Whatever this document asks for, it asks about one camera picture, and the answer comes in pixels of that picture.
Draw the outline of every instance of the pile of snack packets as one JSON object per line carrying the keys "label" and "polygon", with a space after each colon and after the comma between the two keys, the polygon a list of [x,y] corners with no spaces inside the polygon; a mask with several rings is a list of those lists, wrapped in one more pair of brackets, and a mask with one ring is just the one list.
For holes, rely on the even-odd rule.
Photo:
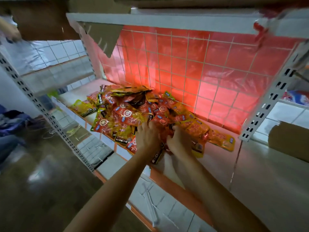
{"label": "pile of snack packets", "polygon": [[171,154],[166,138],[168,135],[173,136],[174,125],[190,134],[192,153],[197,158],[203,157],[206,142],[228,151],[234,150],[235,139],[232,136],[210,129],[170,93],[154,94],[145,86],[101,85],[100,91],[87,95],[85,101],[77,100],[69,108],[81,117],[96,112],[91,131],[108,136],[132,155],[137,151],[134,135],[137,126],[152,120],[160,130],[162,141],[160,152],[152,160],[153,164],[159,161],[164,150]]}

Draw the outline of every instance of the hand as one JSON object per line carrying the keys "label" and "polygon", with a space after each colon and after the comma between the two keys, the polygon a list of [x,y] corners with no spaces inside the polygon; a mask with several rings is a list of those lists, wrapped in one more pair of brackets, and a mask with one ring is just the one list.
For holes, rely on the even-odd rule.
{"label": "hand", "polygon": [[192,156],[191,137],[179,126],[173,126],[174,136],[167,137],[168,148],[179,159],[185,161]]}
{"label": "hand", "polygon": [[154,122],[142,123],[137,127],[135,134],[136,147],[138,153],[143,153],[151,160],[153,156],[160,150],[159,130]]}
{"label": "hand", "polygon": [[4,35],[13,42],[21,40],[21,34],[17,26],[13,24],[3,23],[2,31]]}

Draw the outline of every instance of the red plastic sheet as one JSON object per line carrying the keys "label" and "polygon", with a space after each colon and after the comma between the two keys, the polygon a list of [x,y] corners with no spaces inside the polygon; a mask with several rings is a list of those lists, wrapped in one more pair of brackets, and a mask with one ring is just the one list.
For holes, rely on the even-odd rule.
{"label": "red plastic sheet", "polygon": [[198,117],[239,133],[300,39],[124,26],[111,58],[97,47],[109,81],[171,92]]}

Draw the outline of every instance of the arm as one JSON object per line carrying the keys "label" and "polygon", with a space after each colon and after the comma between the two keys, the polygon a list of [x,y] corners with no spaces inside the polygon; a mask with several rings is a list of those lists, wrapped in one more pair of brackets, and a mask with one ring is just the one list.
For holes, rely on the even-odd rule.
{"label": "arm", "polygon": [[21,40],[21,34],[18,31],[17,26],[6,22],[3,18],[0,17],[0,31],[12,41],[19,41]]}
{"label": "arm", "polygon": [[183,163],[194,182],[197,193],[207,208],[218,231],[269,231],[266,226],[225,187],[223,187],[192,155],[188,133],[174,126],[168,148]]}
{"label": "arm", "polygon": [[159,150],[159,132],[150,122],[136,133],[136,154],[79,211],[64,232],[109,231],[133,191],[146,164]]}

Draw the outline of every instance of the floor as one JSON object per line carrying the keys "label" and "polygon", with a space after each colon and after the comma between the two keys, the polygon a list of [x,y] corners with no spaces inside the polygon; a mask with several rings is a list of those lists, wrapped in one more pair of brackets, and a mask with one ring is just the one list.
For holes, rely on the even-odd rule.
{"label": "floor", "polygon": [[[1,230],[60,232],[102,186],[55,135],[45,130],[21,133],[27,148],[17,147],[0,175]],[[124,208],[113,232],[149,231]]]}

